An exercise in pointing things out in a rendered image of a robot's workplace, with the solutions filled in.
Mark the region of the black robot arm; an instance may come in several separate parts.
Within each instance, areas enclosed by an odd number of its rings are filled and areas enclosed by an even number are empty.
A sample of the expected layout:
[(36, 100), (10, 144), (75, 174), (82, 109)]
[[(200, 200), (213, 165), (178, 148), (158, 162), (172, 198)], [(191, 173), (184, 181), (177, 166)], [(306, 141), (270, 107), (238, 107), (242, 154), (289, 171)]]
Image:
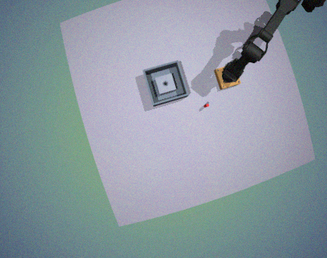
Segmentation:
[[(227, 66), (223, 68), (222, 77), (223, 82), (231, 83), (237, 82), (239, 77), (243, 74), (243, 70), (245, 66), (249, 63), (255, 63), (264, 57), (265, 53), (267, 52), (268, 43), (273, 38), (273, 33), (277, 27), (283, 21), (283, 18), (288, 15), (291, 11), (294, 11), (297, 6), (300, 4), (302, 0), (279, 0), (276, 5), (276, 11), (272, 15), (269, 22), (266, 24), (265, 28), (262, 28), (259, 31), (259, 34), (256, 34), (252, 37), (249, 37), (247, 43), (245, 43), (244, 47), (242, 48), (241, 57), (235, 58), (233, 62), (228, 62)], [(315, 7), (321, 7), (325, 3), (325, 0), (305, 0), (310, 2)], [(259, 37), (260, 39), (264, 40), (266, 43), (266, 49), (263, 51), (257, 45), (255, 45), (251, 40)]]

